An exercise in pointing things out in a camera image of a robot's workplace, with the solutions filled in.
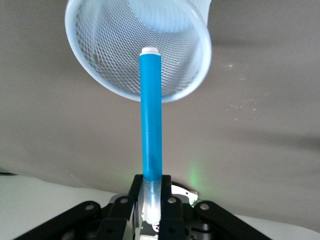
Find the blue marker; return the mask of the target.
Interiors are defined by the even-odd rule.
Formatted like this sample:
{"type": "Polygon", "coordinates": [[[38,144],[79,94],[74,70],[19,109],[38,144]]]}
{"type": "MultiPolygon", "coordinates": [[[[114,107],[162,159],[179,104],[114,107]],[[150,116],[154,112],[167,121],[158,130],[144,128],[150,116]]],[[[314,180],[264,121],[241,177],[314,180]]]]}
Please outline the blue marker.
{"type": "Polygon", "coordinates": [[[139,55],[144,220],[161,221],[162,163],[162,59],[155,47],[139,55]]]}

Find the blue mesh cup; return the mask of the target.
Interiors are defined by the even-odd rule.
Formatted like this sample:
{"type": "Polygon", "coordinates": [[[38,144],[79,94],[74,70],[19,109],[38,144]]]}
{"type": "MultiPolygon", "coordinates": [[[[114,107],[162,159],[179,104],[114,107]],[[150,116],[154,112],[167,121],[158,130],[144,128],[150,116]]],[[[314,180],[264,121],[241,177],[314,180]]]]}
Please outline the blue mesh cup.
{"type": "Polygon", "coordinates": [[[186,97],[205,79],[212,59],[212,0],[68,0],[65,31],[82,67],[110,91],[139,101],[139,55],[161,55],[164,103],[186,97]]]}

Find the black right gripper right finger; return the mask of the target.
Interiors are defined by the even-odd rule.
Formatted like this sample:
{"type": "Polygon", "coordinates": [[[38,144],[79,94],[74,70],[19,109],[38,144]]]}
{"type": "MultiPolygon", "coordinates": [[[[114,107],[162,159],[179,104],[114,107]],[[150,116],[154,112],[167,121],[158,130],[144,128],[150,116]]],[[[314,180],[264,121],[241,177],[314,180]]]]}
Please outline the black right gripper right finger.
{"type": "Polygon", "coordinates": [[[182,201],[172,194],[170,175],[162,176],[159,240],[184,240],[182,201]]]}

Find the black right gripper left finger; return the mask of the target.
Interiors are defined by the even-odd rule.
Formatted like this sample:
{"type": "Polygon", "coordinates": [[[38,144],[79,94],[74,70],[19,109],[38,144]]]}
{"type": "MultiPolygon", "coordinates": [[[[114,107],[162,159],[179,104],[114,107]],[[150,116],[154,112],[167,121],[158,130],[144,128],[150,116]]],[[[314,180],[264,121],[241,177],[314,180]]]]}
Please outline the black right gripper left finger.
{"type": "Polygon", "coordinates": [[[99,226],[99,240],[135,240],[142,184],[143,176],[135,175],[128,194],[107,205],[109,212],[99,226]]]}

